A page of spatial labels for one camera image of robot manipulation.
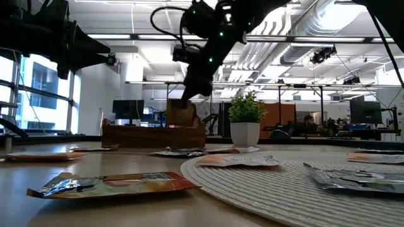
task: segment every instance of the potted plant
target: potted plant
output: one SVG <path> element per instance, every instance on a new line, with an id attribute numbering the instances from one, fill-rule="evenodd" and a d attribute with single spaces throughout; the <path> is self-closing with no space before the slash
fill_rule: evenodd
<path id="1" fill-rule="evenodd" d="M 259 123 L 266 111 L 262 103 L 256 102 L 256 92 L 232 98 L 229 109 L 230 133 L 236 146 L 256 146 L 259 139 Z"/>

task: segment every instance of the ceiling duct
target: ceiling duct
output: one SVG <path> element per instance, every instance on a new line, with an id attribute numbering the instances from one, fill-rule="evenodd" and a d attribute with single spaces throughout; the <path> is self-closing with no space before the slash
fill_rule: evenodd
<path id="1" fill-rule="evenodd" d="M 335 4 L 336 0 L 319 0 L 290 31 L 295 36 L 332 36 L 349 25 L 363 6 Z M 259 70 L 264 73 L 270 64 L 294 65 L 314 47 L 299 44 L 278 44 Z"/>

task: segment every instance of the wooden table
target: wooden table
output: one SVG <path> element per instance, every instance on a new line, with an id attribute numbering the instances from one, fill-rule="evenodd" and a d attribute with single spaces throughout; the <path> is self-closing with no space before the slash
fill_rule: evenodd
<path id="1" fill-rule="evenodd" d="M 13 151 L 65 151 L 74 146 L 100 146 L 98 142 L 13 147 Z M 208 148 L 231 145 L 208 144 Z M 342 151 L 336 146 L 267 145 L 262 150 Z M 180 172 L 185 161 L 146 156 L 156 149 L 92 152 L 63 163 L 0 161 L 0 226 L 283 226 L 214 199 L 199 190 L 180 194 L 144 195 L 76 201 L 45 200 L 25 195 L 39 189 L 61 172 L 87 177 L 141 172 Z"/>

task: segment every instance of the ceiling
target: ceiling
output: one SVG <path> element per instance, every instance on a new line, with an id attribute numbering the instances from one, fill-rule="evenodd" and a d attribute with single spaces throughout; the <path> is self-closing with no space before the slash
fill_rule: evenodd
<path id="1" fill-rule="evenodd" d="M 33 0 L 33 12 L 39 10 L 43 0 Z M 105 4 L 105 3 L 84 3 L 83 0 L 68 0 L 71 20 L 76 20 L 81 29 L 86 33 L 158 33 L 150 24 L 150 14 L 156 8 L 152 0 L 142 0 L 144 4 Z M 191 0 L 172 0 L 171 2 L 189 2 Z M 205 0 L 210 6 L 216 4 L 216 0 Z M 291 19 L 294 22 L 314 0 L 300 0 L 301 6 L 291 11 Z M 155 15 L 154 21 L 158 27 L 172 33 L 179 33 L 179 22 L 181 11 L 162 11 Z M 353 22 L 340 30 L 336 35 L 364 37 L 378 36 L 377 30 L 372 23 L 368 12 L 361 12 Z M 143 54 L 149 67 L 145 68 L 144 74 L 149 80 L 158 78 L 156 76 L 173 76 L 180 71 L 180 66 L 171 61 L 171 48 L 175 42 L 169 41 L 103 41 L 104 44 L 114 46 L 137 46 Z M 391 45 L 395 55 L 403 55 L 396 45 Z M 236 62 L 245 45 L 236 44 L 226 58 L 226 61 Z M 378 44 L 338 44 L 336 45 L 338 55 L 350 69 L 357 69 L 366 66 L 363 72 L 364 80 L 371 81 L 374 78 L 374 68 L 381 64 L 373 64 L 372 61 L 380 61 L 386 58 L 387 53 L 382 45 Z M 308 58 L 304 58 L 296 66 L 288 71 L 290 75 L 286 80 L 291 83 L 308 82 L 313 77 L 324 78 L 322 83 L 331 81 L 337 76 L 348 73 L 347 68 L 337 57 L 332 57 L 325 64 L 316 66 L 308 64 Z"/>

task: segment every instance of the white flower pot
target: white flower pot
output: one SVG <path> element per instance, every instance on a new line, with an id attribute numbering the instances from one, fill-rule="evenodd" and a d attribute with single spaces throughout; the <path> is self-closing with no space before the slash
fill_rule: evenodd
<path id="1" fill-rule="evenodd" d="M 256 146 L 259 139 L 259 123 L 230 123 L 232 141 L 236 146 Z"/>

